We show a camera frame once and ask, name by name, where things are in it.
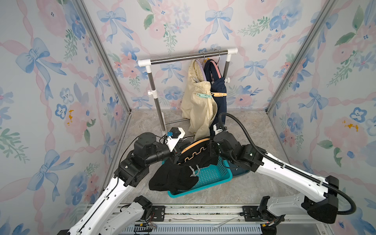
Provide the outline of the navy blue shorts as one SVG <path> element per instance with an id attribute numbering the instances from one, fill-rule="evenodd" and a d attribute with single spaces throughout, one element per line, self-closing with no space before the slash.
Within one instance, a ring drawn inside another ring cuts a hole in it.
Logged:
<path id="1" fill-rule="evenodd" d="M 209 59 L 204 66 L 204 72 L 206 76 L 206 80 L 211 83 L 211 93 L 227 93 L 227 88 L 225 85 L 225 78 L 218 78 L 214 60 Z M 214 101 L 217 104 L 217 114 L 215 115 L 215 118 L 210 126 L 210 135 L 213 135 L 213 126 L 216 123 L 219 123 L 218 116 L 221 113 L 227 112 L 227 99 L 226 97 L 213 97 Z"/>

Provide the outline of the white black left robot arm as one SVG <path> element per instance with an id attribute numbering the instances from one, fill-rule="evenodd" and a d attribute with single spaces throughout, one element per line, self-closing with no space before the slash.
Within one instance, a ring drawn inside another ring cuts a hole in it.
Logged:
<path id="1" fill-rule="evenodd" d="M 175 163 L 182 151 L 179 144 L 185 136 L 180 127 L 173 127 L 167 135 L 158 139 L 145 132 L 132 142 L 134 149 L 126 158 L 121 158 L 114 177 L 98 200 L 70 229 L 59 231 L 60 235 L 119 235 L 128 226 L 139 220 L 147 220 L 152 203 L 139 196 L 122 212 L 113 215 L 115 209 L 149 174 L 149 167 L 170 159 Z"/>

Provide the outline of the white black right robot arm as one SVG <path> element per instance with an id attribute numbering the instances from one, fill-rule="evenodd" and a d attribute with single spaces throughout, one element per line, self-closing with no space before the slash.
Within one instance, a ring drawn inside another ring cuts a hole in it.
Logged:
<path id="1" fill-rule="evenodd" d="M 335 223 L 338 213 L 336 190 L 339 188 L 336 177 L 308 174 L 262 148 L 241 145 L 227 131 L 214 136 L 212 147 L 216 154 L 236 166 L 272 177 L 298 191 L 293 196 L 264 196 L 257 212 L 262 219 L 272 221 L 287 214 L 307 214 L 323 223 Z"/>

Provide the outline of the orange clothes hanger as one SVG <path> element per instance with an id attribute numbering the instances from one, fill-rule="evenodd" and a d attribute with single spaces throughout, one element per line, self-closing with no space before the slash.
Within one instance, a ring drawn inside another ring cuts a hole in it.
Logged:
<path id="1" fill-rule="evenodd" d="M 191 145 L 187 146 L 181 153 L 178 164 L 186 163 L 192 160 L 194 157 L 204 153 L 208 148 L 210 143 L 210 138 L 204 138 L 193 142 Z"/>

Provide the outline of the pink clothes hanger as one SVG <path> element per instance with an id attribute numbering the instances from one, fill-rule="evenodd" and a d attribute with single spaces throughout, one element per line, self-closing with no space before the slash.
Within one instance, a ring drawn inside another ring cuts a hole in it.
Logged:
<path id="1" fill-rule="evenodd" d="M 218 66 L 218 63 L 220 62 L 220 51 L 217 50 L 217 49 L 214 49 L 215 52 L 218 52 L 218 60 L 217 62 L 214 62 L 214 65 L 215 65 L 215 69 L 216 69 L 216 72 L 217 72 L 217 75 L 218 75 L 218 78 L 222 78 L 222 74 L 219 70 L 219 66 Z"/>

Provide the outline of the teal perforated plastic basket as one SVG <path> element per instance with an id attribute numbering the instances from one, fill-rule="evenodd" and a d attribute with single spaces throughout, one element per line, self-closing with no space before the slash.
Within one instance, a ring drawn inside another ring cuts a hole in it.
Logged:
<path id="1" fill-rule="evenodd" d="M 178 191 L 177 193 L 171 193 L 168 191 L 167 193 L 169 197 L 178 198 L 227 183 L 233 179 L 233 174 L 230 170 L 228 161 L 219 157 L 217 165 L 211 164 L 210 166 L 201 169 L 198 177 L 198 182 L 190 190 Z"/>

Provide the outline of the lilac clothes hanger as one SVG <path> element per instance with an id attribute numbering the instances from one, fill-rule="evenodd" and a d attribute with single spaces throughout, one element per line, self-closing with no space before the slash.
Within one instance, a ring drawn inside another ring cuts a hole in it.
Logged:
<path id="1" fill-rule="evenodd" d="M 205 60 L 205 53 L 202 52 L 201 54 L 203 55 L 203 59 Z M 205 72 L 204 72 L 204 69 L 203 69 L 203 66 L 202 66 L 202 61 L 200 61 L 200 59 L 196 59 L 195 61 L 199 65 L 199 68 L 201 70 L 202 76 L 203 76 L 204 80 L 206 81 L 206 76 L 205 76 Z"/>

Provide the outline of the white metal clothes rack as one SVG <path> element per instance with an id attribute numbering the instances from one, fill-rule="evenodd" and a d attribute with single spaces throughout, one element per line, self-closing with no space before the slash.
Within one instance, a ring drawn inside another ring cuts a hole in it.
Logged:
<path id="1" fill-rule="evenodd" d="M 148 88 L 146 93 L 154 101 L 154 108 L 160 123 L 162 134 L 167 133 L 167 126 L 173 123 L 186 121 L 180 118 L 168 121 L 165 118 L 164 110 L 172 108 L 174 111 L 180 108 L 180 103 L 185 85 L 188 81 L 188 70 L 192 61 L 203 62 L 206 59 L 217 59 L 224 61 L 224 69 L 221 74 L 225 81 L 229 81 L 228 70 L 231 59 L 238 54 L 238 48 L 212 50 L 208 52 L 196 52 L 183 55 L 168 56 L 164 58 L 140 59 L 137 66 L 145 69 L 148 77 Z"/>

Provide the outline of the mint green clothespin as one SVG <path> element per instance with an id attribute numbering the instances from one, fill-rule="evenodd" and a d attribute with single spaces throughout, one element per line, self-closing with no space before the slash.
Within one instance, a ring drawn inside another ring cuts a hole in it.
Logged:
<path id="1" fill-rule="evenodd" d="M 200 98 L 205 98 L 205 99 L 211 99 L 212 96 L 208 94 L 201 94 L 201 93 L 196 93 L 196 95 Z"/>

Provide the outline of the beige shorts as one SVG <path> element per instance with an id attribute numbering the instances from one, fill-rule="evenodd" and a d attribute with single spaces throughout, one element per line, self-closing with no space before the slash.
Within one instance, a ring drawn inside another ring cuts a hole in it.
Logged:
<path id="1" fill-rule="evenodd" d="M 205 81 L 199 65 L 192 61 L 187 85 L 181 102 L 182 117 L 190 120 L 189 131 L 200 140 L 210 136 L 210 126 L 217 114 L 217 104 L 211 99 L 200 98 L 196 93 L 211 95 L 211 83 Z"/>

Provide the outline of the orange clothespin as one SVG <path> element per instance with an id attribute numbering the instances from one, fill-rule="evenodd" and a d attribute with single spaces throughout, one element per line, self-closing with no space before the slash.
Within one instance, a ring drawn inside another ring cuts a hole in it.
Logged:
<path id="1" fill-rule="evenodd" d="M 226 97 L 227 96 L 226 93 L 211 93 L 211 95 L 213 97 Z"/>

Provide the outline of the silver aluminium corner post left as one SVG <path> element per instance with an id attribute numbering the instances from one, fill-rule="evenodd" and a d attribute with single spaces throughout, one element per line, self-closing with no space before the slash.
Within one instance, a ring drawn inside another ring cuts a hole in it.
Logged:
<path id="1" fill-rule="evenodd" d="M 105 48 L 104 48 L 104 46 L 103 46 L 103 44 L 100 40 L 100 36 L 99 36 L 95 26 L 94 26 L 94 23 L 93 23 L 93 21 L 90 17 L 90 14 L 89 14 L 89 12 L 88 12 L 85 4 L 84 4 L 84 1 L 73 0 L 72 2 L 73 2 L 73 5 L 76 7 L 76 9 L 78 11 L 78 14 L 81 17 L 84 26 L 88 30 L 88 34 L 92 39 L 93 45 L 94 45 L 97 53 L 99 54 L 99 58 L 102 60 L 102 63 L 105 67 L 105 70 L 107 71 L 107 73 L 110 77 L 110 80 L 113 82 L 113 84 L 115 86 L 115 90 L 116 90 L 117 94 L 119 95 L 120 101 L 123 104 L 123 106 L 126 110 L 126 113 L 128 115 L 130 115 L 131 109 L 130 109 L 129 104 L 126 100 L 125 94 L 122 90 L 121 83 L 117 79 L 117 76 L 115 75 L 114 69 L 112 68 L 112 66 L 110 64 L 110 60 L 109 60 L 107 53 L 105 51 Z"/>

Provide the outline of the dark teal plastic bin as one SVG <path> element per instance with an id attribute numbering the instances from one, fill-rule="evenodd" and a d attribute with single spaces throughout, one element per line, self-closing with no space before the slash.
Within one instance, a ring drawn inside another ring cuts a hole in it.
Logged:
<path id="1" fill-rule="evenodd" d="M 230 161 L 227 161 L 229 165 L 229 169 L 233 175 L 233 178 L 241 177 L 243 175 L 246 175 L 250 172 L 249 169 L 244 169 L 241 167 L 236 166 L 235 164 L 231 163 Z"/>

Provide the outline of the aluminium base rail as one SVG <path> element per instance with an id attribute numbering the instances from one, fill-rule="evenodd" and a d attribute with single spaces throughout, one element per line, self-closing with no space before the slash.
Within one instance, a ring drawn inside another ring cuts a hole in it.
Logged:
<path id="1" fill-rule="evenodd" d="M 284 212 L 281 219 L 267 221 L 255 204 L 157 204 L 143 197 L 121 205 L 102 200 L 95 203 L 69 235 L 275 235 L 279 225 L 325 234 L 325 226 L 307 214 Z"/>

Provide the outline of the black shorts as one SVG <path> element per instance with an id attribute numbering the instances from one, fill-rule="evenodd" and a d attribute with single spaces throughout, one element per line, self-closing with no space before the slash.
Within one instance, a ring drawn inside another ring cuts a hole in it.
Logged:
<path id="1" fill-rule="evenodd" d="M 198 182 L 198 174 L 201 169 L 217 165 L 217 163 L 218 160 L 209 160 L 209 148 L 186 163 L 173 164 L 168 159 L 150 179 L 149 189 L 158 192 L 170 191 L 171 193 L 188 191 Z"/>

